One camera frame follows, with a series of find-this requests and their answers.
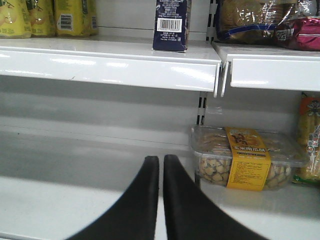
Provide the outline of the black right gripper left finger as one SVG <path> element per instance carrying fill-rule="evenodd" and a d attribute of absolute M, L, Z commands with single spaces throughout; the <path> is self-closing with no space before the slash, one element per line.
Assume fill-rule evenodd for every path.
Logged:
<path fill-rule="evenodd" d="M 158 211 L 159 174 L 159 158 L 145 157 L 122 196 L 98 219 L 69 239 L 153 240 Z"/>

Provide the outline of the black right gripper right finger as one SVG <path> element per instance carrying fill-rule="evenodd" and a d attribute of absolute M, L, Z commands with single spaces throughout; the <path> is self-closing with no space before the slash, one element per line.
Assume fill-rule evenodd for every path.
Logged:
<path fill-rule="evenodd" d="M 164 156 L 163 202 L 169 240 L 264 239 L 214 204 L 174 154 Z"/>

